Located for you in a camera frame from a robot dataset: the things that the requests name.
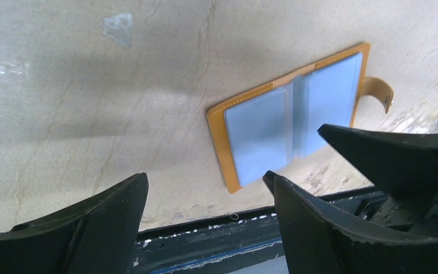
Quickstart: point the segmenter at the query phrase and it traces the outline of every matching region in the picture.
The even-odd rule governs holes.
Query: black plastic piece
[[[290,273],[438,273],[438,135],[319,133],[388,197],[354,215],[269,172]]]
[[[382,196],[367,187],[319,198],[354,214],[363,200]],[[282,256],[275,208],[257,208],[139,232],[129,274],[224,274]]]
[[[146,174],[0,233],[0,273],[123,274],[148,193]]]

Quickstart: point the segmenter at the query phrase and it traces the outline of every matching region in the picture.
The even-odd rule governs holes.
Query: beige surface
[[[100,25],[121,13],[130,47]],[[355,126],[437,130],[438,1],[0,0],[0,231],[143,171],[141,229],[270,205],[261,183],[227,192],[206,108],[360,41],[396,94],[387,116],[362,99]],[[367,184],[329,148],[280,173]]]

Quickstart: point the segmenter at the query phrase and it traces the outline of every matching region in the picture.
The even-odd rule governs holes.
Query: card holder
[[[364,78],[369,49],[362,43],[208,111],[230,193],[323,147],[317,134],[322,124],[352,126],[361,95],[377,97],[388,111],[392,89],[378,78]]]

